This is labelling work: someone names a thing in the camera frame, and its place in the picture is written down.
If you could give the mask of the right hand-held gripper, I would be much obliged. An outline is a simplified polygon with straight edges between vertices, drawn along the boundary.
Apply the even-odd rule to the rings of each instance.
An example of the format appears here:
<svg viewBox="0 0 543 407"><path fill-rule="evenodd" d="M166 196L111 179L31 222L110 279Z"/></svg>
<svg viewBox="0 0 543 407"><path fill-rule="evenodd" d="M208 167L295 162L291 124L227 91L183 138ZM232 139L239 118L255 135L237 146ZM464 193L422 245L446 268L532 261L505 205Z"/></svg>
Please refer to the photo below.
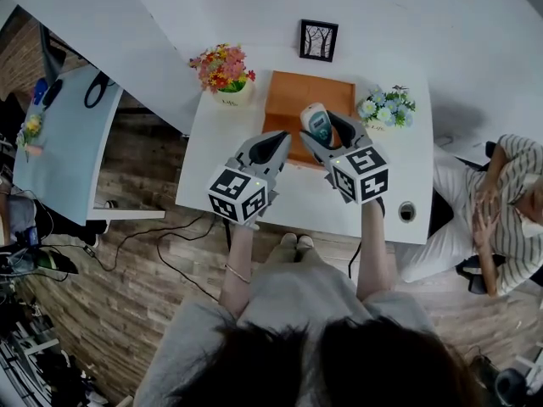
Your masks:
<svg viewBox="0 0 543 407"><path fill-rule="evenodd" d="M389 190L389 162L384 150L376 144L368 146L369 136L361 120L331 110L327 115L342 145L325 145L302 130L299 136L306 150L320 165L329 166L333 187L346 203L365 204L381 197Z"/></svg>

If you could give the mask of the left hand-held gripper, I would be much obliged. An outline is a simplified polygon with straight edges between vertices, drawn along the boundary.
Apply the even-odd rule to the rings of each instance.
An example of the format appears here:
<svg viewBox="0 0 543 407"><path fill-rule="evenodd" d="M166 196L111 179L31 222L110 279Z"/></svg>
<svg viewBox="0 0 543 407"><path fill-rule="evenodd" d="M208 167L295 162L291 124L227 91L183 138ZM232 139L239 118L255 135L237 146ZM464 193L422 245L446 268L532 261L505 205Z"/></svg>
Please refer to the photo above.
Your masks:
<svg viewBox="0 0 543 407"><path fill-rule="evenodd" d="M207 187L212 211L240 226L255 228L277 196L277 174L288 157L292 137L268 131L246 140L211 177Z"/></svg>

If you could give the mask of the white handheld device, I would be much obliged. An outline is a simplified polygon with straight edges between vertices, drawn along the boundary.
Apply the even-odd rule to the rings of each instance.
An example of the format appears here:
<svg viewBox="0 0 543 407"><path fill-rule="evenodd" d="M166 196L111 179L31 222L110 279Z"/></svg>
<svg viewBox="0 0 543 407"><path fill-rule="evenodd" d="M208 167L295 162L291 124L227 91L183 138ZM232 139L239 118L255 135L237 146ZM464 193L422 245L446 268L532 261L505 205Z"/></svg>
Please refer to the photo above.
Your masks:
<svg viewBox="0 0 543 407"><path fill-rule="evenodd" d="M333 145L333 127L322 103L312 103L300 113L300 121L305 131L314 136L323 146Z"/></svg>

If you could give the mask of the orange wooden box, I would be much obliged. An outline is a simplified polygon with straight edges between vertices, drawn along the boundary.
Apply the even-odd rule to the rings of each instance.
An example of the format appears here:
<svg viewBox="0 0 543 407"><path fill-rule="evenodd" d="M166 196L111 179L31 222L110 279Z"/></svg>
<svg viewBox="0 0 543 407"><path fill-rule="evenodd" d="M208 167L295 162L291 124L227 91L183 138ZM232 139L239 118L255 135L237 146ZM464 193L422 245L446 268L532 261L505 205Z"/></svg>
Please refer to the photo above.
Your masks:
<svg viewBox="0 0 543 407"><path fill-rule="evenodd" d="M272 73L264 108L263 132L287 131L292 136L288 162L321 170L314 157L305 149L299 136L301 112L313 103L349 117L355 115L355 85L312 75L282 71Z"/></svg>

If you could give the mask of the person's right forearm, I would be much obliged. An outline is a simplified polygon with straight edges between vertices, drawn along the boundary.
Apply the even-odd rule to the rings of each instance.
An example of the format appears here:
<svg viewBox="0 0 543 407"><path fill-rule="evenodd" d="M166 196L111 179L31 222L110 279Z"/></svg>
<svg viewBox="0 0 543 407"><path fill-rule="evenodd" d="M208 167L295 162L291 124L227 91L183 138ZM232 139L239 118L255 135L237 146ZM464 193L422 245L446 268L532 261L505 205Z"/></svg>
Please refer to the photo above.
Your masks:
<svg viewBox="0 0 543 407"><path fill-rule="evenodd" d="M396 284L395 256L387 251L381 205L376 199L361 206L361 257L356 296L364 301Z"/></svg>

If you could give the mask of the person's left forearm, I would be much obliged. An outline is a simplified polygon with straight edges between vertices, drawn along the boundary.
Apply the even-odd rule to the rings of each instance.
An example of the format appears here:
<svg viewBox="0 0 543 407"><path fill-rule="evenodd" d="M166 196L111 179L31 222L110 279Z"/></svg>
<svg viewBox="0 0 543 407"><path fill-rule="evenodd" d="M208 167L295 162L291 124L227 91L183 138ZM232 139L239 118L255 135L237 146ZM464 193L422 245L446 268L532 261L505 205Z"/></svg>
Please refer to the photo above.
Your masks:
<svg viewBox="0 0 543 407"><path fill-rule="evenodd" d="M244 312L250 299L253 238L253 229L235 227L221 286L219 305L236 319Z"/></svg>

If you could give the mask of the blue white flowers white pot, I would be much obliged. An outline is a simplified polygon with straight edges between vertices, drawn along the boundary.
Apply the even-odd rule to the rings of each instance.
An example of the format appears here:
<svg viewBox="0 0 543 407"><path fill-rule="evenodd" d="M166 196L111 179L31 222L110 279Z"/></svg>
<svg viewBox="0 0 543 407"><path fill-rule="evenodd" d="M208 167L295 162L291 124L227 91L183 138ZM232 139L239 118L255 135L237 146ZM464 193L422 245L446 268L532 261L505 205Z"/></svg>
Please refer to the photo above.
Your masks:
<svg viewBox="0 0 543 407"><path fill-rule="evenodd" d="M356 104L355 111L367 129L409 128L414 121L416 102L406 86L395 85L389 91L374 86L369 95Z"/></svg>

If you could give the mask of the red yellow flowers white pot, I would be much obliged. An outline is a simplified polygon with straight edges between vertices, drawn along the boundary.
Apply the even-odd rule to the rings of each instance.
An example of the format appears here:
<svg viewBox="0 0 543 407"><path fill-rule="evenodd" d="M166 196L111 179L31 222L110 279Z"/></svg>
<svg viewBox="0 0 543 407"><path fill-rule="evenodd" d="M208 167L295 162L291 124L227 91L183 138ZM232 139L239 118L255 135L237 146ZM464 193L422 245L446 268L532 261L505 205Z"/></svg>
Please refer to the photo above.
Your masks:
<svg viewBox="0 0 543 407"><path fill-rule="evenodd" d="M218 44L188 60L196 70L201 89L209 91L219 104L249 105L255 90L255 72L245 64L246 53L240 44Z"/></svg>

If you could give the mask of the person's grey dress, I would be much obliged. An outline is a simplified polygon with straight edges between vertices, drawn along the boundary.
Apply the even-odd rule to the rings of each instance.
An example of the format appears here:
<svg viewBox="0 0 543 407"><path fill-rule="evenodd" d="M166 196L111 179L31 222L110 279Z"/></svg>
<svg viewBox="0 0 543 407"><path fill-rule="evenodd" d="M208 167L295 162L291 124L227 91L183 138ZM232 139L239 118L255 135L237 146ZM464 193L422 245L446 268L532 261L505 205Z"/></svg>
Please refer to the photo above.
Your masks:
<svg viewBox="0 0 543 407"><path fill-rule="evenodd" d="M315 334L328 322L352 317L357 322L389 317L405 328L434 327L417 301L398 292L374 293L360 301L354 283L310 251L300 262L291 251L273 251L251 281L251 298L239 319L218 304L184 300L137 390L134 407L173 407L173 393L203 368L205 354L219 347L220 325L265 329L301 328Z"/></svg>

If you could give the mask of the black desk lamp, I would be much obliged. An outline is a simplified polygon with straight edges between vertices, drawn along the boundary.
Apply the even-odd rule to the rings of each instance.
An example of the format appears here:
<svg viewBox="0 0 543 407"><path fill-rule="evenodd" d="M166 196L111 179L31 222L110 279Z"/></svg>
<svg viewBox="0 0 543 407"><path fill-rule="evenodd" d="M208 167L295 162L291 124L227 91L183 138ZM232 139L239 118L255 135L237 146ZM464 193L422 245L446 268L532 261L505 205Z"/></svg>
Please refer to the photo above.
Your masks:
<svg viewBox="0 0 543 407"><path fill-rule="evenodd" d="M60 71L63 69L66 60L66 51L70 51L81 59L82 56L63 42L52 38L50 30L45 25L39 23L38 27L43 68L49 88L59 78ZM87 109L94 108L102 100L107 88L113 85L114 83L109 81L109 77L104 72L99 71L86 91L84 106Z"/></svg>

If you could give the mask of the light blue table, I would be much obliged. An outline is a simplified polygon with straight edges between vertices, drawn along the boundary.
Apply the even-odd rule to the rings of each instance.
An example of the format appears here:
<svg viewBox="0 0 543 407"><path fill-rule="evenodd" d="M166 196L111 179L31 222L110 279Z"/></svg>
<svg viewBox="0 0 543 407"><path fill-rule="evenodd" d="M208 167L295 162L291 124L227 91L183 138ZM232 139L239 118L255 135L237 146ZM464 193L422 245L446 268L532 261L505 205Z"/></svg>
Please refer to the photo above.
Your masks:
<svg viewBox="0 0 543 407"><path fill-rule="evenodd" d="M31 104L26 117L42 117L41 132L32 143L42 151L32 155L17 149L13 183L82 226L90 220L163 219L164 210L107 209L95 202L105 145L123 93L110 81L98 104L88 109L84 99L97 75L91 65L66 72L47 110Z"/></svg>

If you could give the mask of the small black oval object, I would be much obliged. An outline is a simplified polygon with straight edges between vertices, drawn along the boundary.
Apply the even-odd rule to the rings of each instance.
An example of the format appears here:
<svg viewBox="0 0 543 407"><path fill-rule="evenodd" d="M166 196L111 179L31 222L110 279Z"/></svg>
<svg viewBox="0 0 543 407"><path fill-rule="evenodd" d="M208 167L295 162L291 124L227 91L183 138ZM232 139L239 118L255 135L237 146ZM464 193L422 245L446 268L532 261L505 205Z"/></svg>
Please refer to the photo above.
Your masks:
<svg viewBox="0 0 543 407"><path fill-rule="evenodd" d="M43 109L48 109L63 87L63 80L58 78L47 90L42 99Z"/></svg>

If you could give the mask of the small blue object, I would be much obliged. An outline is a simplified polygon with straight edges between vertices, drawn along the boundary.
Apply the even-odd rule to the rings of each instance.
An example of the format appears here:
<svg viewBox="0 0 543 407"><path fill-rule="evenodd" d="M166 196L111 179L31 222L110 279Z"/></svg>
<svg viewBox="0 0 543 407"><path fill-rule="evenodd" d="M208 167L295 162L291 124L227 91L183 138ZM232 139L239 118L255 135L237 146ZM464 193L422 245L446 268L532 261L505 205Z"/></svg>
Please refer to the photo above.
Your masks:
<svg viewBox="0 0 543 407"><path fill-rule="evenodd" d="M34 89L33 89L33 104L34 105L38 105L41 101L42 101L42 98L43 96L45 95L45 93L47 92L48 90L48 82L47 80L42 77L42 78L39 78L36 82L36 85L34 86Z"/></svg>

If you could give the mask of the small pastel flower bunch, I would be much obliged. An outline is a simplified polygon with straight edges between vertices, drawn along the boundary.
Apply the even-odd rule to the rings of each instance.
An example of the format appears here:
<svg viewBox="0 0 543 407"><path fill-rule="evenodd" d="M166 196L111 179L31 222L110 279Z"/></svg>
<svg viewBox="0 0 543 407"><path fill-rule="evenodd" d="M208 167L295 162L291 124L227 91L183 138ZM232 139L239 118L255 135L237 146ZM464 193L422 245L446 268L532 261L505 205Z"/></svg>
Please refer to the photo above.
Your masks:
<svg viewBox="0 0 543 407"><path fill-rule="evenodd" d="M37 143L37 138L42 131L43 113L33 114L25 121L17 134L16 145L25 154L26 162L31 156L39 156L43 152L43 146Z"/></svg>

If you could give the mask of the black picture frame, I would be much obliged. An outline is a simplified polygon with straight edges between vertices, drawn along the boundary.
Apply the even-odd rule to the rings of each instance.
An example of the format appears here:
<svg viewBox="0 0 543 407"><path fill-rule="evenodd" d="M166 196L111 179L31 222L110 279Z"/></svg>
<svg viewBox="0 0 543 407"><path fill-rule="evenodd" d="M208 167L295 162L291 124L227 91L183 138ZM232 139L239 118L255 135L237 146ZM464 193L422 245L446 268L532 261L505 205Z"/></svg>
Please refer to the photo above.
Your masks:
<svg viewBox="0 0 543 407"><path fill-rule="evenodd" d="M302 59L333 62L339 25L302 19L300 21L299 56Z"/></svg>

